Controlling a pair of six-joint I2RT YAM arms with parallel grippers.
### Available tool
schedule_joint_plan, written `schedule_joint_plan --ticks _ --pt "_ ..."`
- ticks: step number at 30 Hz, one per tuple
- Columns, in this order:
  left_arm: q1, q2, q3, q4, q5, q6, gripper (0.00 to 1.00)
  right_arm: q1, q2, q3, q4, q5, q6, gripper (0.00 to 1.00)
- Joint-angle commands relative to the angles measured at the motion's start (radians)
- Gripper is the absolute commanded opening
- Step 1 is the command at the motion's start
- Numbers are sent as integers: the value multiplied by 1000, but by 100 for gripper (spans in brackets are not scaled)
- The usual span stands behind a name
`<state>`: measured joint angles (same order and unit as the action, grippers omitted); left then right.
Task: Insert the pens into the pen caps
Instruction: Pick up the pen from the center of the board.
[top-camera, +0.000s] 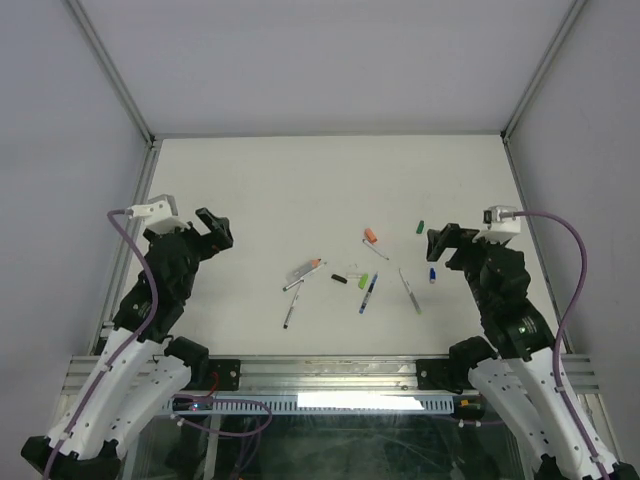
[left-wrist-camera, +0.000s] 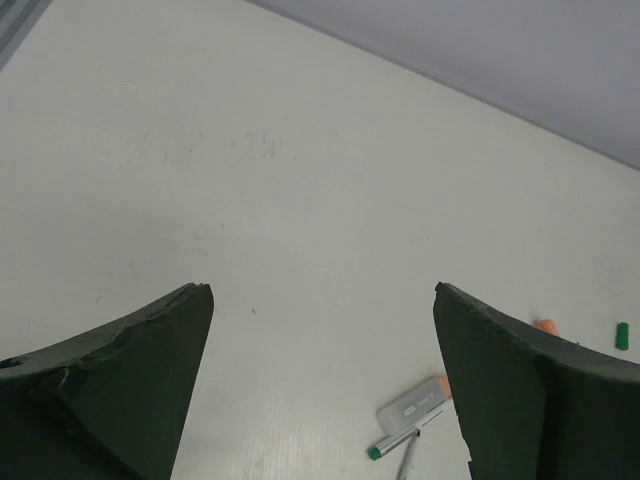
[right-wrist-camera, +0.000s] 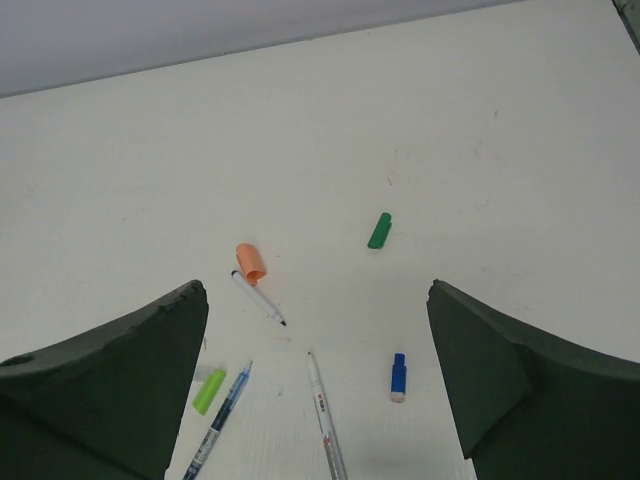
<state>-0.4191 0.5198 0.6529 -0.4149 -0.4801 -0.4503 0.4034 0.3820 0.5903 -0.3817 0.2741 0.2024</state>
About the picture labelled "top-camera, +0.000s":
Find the light green pen cap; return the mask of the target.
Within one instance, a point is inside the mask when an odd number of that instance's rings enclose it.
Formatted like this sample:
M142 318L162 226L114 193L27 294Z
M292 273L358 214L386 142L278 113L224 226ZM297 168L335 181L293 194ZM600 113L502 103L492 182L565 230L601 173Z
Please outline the light green pen cap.
M358 287L363 290L365 288L365 286L367 285L367 281L368 281L369 275L367 273L364 273L360 276L359 281L358 281Z

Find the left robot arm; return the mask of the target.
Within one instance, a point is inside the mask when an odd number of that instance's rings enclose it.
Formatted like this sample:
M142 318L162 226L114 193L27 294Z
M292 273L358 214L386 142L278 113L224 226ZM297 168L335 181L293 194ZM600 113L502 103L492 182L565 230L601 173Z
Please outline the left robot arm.
M185 310L202 262L234 244L230 221L195 212L200 233L170 198L112 210L107 218L142 270L114 317L100 358L71 407L22 457L44 479L114 479L131 444L157 411L209 377L206 347L169 332Z

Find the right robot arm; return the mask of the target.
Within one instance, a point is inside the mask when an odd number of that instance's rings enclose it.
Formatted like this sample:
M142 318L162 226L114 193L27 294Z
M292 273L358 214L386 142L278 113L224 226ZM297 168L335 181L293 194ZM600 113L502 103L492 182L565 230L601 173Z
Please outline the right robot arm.
M555 337L528 298L531 277L512 233L462 228L427 232L427 261L446 250L480 314L484 334L449 349L448 378L472 386L528 453L537 479L636 479L636 469L607 448L579 406L554 352Z

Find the white pen light green end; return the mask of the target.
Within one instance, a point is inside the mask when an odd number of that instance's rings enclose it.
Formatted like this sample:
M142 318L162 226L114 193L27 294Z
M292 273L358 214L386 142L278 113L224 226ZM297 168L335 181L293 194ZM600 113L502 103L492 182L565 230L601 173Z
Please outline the white pen light green end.
M405 290L406 290L406 292L408 294L408 297L409 297L409 299L410 299L410 301L411 301L416 313L418 315L422 314L421 307L420 307L420 305L419 305L419 303L417 301L417 298L416 298L416 296L415 296L415 294L414 294L414 292L412 290L412 287L411 287L410 283L408 282L408 280L406 279L406 277L405 277L405 275L403 273L403 270L401 268L398 268L398 273L399 273L399 277L400 277L400 279L401 279L401 281L403 283L403 286L404 286L404 288L405 288Z

